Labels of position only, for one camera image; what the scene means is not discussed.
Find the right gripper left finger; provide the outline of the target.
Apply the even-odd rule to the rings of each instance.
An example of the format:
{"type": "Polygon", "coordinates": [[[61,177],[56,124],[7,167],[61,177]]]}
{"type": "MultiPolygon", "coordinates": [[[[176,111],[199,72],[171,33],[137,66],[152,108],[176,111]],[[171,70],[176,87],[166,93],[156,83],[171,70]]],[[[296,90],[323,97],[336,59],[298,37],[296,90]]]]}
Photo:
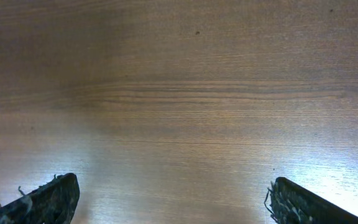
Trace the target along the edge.
{"type": "Polygon", "coordinates": [[[70,224],[80,188],[74,173],[55,176],[50,182],[0,208],[0,224],[70,224]]]}

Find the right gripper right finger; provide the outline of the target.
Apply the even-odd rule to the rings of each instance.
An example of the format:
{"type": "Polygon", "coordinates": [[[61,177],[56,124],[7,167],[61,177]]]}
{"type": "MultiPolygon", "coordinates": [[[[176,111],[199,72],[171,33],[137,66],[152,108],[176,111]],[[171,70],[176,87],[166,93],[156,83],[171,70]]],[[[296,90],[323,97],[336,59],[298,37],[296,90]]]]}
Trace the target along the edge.
{"type": "Polygon", "coordinates": [[[277,177],[267,190],[265,207],[275,223],[358,224],[358,216],[285,177],[277,177]]]}

